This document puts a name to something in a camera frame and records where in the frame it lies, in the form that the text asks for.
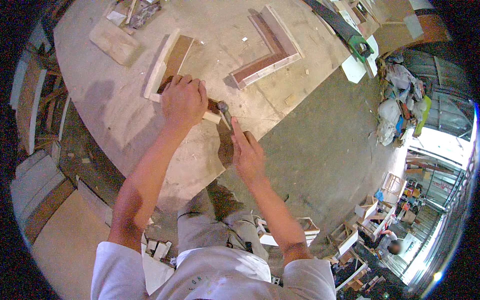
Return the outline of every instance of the gray shirt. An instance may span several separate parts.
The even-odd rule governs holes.
[[[382,256],[382,258],[392,255],[388,251],[388,246],[393,240],[397,240],[396,234],[394,232],[392,232],[391,234],[386,234],[380,241],[377,250],[381,251],[380,255]]]

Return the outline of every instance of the finger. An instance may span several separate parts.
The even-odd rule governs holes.
[[[180,79],[182,79],[180,75],[175,75],[172,78],[172,82],[170,83],[170,85],[177,85],[180,82]]]
[[[180,83],[181,85],[187,85],[190,83],[190,81],[192,81],[192,76],[191,75],[186,75],[184,76],[181,80],[180,80]]]
[[[263,151],[262,147],[258,143],[258,141],[255,139],[253,136],[253,133],[250,131],[245,131],[244,132],[245,136],[247,137],[248,142],[252,146],[252,148],[255,150],[256,153],[261,153]]]
[[[232,122],[232,127],[233,127],[233,133],[235,134],[235,139],[237,140],[237,143],[240,146],[240,149],[246,150],[250,148],[250,144],[247,141],[247,138],[243,134],[243,131],[241,130],[240,124],[238,123],[238,120],[236,117],[232,117],[231,119]]]
[[[237,142],[237,139],[235,138],[235,135],[232,135],[231,138],[232,138],[232,143],[233,143],[233,158],[232,158],[232,162],[233,162],[234,165],[237,165],[238,162],[240,161],[241,149],[240,149],[239,143]]]
[[[200,84],[200,79],[195,78],[188,85],[193,85],[195,89],[198,89],[199,84]]]
[[[207,97],[207,89],[205,87],[205,80],[202,80],[198,85],[198,92],[200,93],[200,98],[202,103],[206,103],[208,105],[208,97]]]

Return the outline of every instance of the forearm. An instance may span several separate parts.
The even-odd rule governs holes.
[[[308,253],[305,233],[298,220],[291,215],[285,202],[273,191],[268,179],[249,184],[249,190],[282,253],[288,255],[292,251],[298,252],[299,248],[302,252]]]
[[[165,173],[186,133],[166,126],[120,189],[108,241],[140,251],[140,239],[157,203]]]

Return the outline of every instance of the person's left hand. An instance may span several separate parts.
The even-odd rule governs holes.
[[[205,81],[191,75],[175,75],[162,93],[162,110],[166,126],[188,133],[200,123],[207,110],[208,97]]]

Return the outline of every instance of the wooden workbench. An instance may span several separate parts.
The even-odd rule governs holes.
[[[265,4],[280,15],[305,58],[239,90],[226,79],[229,72],[268,53],[247,18],[249,10],[259,12]],[[154,19],[134,33],[143,51],[130,67],[117,64],[88,39],[106,1],[75,1],[55,28],[57,58],[70,97],[99,146],[125,176],[163,126],[160,105],[142,94],[161,47],[175,28],[195,38],[179,73],[206,80],[208,96],[226,101],[242,128],[257,139],[350,55],[300,0],[172,0],[161,5]],[[192,128],[168,167],[159,208],[184,205],[225,170],[217,156],[219,145],[214,123],[203,120]]]

